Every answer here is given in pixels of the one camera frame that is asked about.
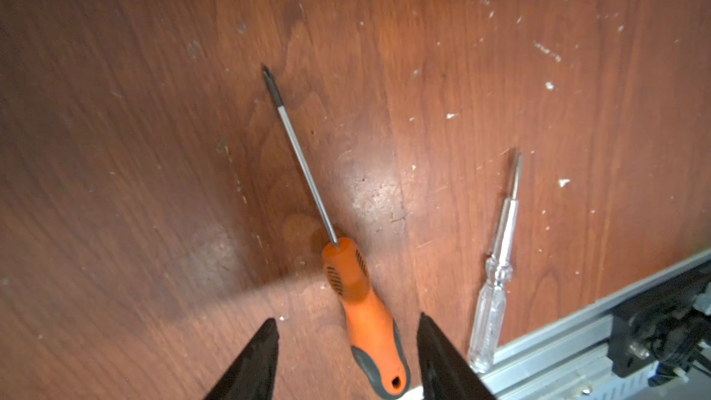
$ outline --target transparent handle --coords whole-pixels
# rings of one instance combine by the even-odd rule
[[[482,373],[493,365],[493,353],[498,346],[505,309],[506,293],[503,285],[495,285],[487,279],[479,292],[474,329],[471,331],[468,353],[471,369]]]

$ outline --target screwdriver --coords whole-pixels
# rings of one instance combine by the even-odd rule
[[[510,264],[513,230],[518,213],[518,183],[520,181],[523,155],[516,156],[511,171],[509,196],[503,200],[501,217],[496,227],[491,256],[486,260],[486,282],[479,292],[476,303],[474,328],[469,344],[469,365],[476,372],[484,373],[493,365],[493,353],[501,335],[503,313],[506,309],[504,285],[511,279],[513,268]]]
[[[321,259],[326,278],[346,311],[353,357],[378,396],[387,400],[398,399],[410,386],[410,368],[404,359],[397,325],[390,311],[373,292],[365,259],[356,243],[350,238],[336,236],[314,177],[308,169],[304,152],[298,144],[294,127],[291,126],[277,83],[267,67],[262,67],[262,73],[328,233],[330,243],[324,247]]]

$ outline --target orange and black screwdriver handle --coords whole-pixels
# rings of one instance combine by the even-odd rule
[[[373,292],[358,246],[352,239],[339,238],[338,248],[329,243],[321,256],[328,281],[346,310],[355,361],[377,395],[398,399],[410,387],[410,368],[397,325]]]

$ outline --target screwdriver shaft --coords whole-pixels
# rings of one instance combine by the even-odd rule
[[[281,95],[279,89],[277,88],[277,83],[271,72],[267,67],[263,67],[262,73],[264,75],[264,80],[267,83],[267,88],[271,94],[271,98],[274,100],[274,104],[277,106],[277,112],[284,123],[284,128],[287,129],[287,136],[291,142],[291,146],[294,148],[294,153],[297,156],[298,164],[301,165],[301,171],[304,172],[304,177],[307,180],[308,188],[311,190],[311,195],[314,197],[316,203],[316,208],[318,213],[321,215],[321,219],[324,221],[324,226],[326,227],[326,233],[328,234],[328,239],[333,244],[333,247],[338,248],[338,236],[336,236],[336,231],[333,230],[333,225],[331,224],[331,219],[326,213],[326,207],[324,202],[321,200],[321,195],[318,193],[318,188],[316,188],[316,182],[314,177],[311,176],[311,171],[308,169],[307,159],[304,157],[304,152],[301,150],[301,145],[298,143],[297,134],[294,132],[294,127],[291,126],[291,121],[289,120],[289,115],[284,107],[284,102],[281,100]]]

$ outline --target black mechanical component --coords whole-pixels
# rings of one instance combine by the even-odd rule
[[[417,328],[424,400],[495,400],[451,342],[424,313]],[[262,324],[205,400],[271,400],[279,333],[274,318]]]
[[[693,304],[709,281],[711,263],[705,263],[618,306],[609,340],[612,371],[625,378],[659,360],[649,380],[658,386],[699,361],[699,342],[711,343],[711,319]]]

